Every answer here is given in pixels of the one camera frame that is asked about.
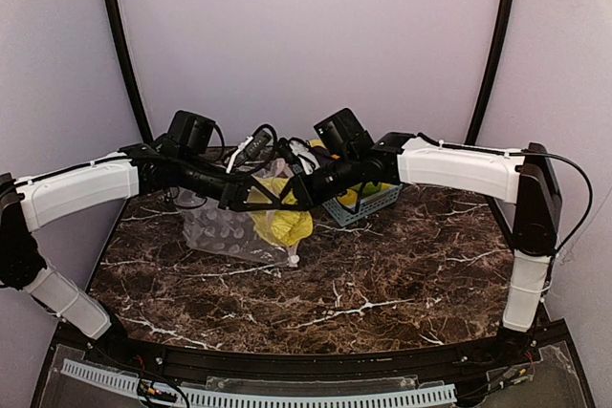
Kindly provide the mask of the napa cabbage toy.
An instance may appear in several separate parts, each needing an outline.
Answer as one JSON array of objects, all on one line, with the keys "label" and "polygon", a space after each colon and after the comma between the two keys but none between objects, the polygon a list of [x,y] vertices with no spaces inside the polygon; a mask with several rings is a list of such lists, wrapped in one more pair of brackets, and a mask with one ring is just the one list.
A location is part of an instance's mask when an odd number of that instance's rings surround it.
[{"label": "napa cabbage toy", "polygon": [[257,235],[273,246],[292,247],[312,235],[314,222],[307,212],[268,210],[249,212]]}]

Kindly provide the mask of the clear zip top bag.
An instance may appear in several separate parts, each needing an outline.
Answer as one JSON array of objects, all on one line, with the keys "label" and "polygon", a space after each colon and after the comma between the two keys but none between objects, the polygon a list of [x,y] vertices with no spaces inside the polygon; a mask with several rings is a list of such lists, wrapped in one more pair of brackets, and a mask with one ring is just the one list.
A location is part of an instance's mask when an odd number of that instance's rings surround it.
[{"label": "clear zip top bag", "polygon": [[216,200],[200,198],[184,188],[174,190],[172,198],[184,219],[188,247],[264,265],[298,265],[297,248],[302,240],[292,247],[273,246],[257,235],[249,212],[220,209]]}]

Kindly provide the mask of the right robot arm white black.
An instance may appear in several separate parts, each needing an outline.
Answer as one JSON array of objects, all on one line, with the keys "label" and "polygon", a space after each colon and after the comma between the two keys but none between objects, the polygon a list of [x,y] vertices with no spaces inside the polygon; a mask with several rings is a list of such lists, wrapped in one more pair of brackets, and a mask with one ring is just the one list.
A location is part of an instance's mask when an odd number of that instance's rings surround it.
[{"label": "right robot arm white black", "polygon": [[389,132],[373,140],[355,114],[344,108],[314,127],[324,151],[304,140],[281,138],[276,149],[301,169],[283,189],[299,210],[310,210],[354,185],[443,188],[514,207],[510,248],[513,270],[502,328],[527,332],[549,284],[553,263],[570,237],[560,237],[563,199],[554,169],[567,158],[532,142],[525,148],[493,148],[435,140],[423,133]]}]

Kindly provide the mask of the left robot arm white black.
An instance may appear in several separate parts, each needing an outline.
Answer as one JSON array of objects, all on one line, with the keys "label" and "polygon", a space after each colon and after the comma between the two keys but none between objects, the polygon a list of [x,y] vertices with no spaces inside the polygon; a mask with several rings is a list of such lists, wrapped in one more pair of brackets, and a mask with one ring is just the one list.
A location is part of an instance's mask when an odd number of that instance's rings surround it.
[{"label": "left robot arm white black", "polygon": [[40,254],[33,235],[81,210],[171,187],[237,212],[278,209],[279,199],[253,176],[231,174],[202,160],[217,129],[209,118],[179,111],[167,132],[151,143],[35,177],[2,175],[2,287],[26,292],[94,341],[120,330],[111,312]]}]

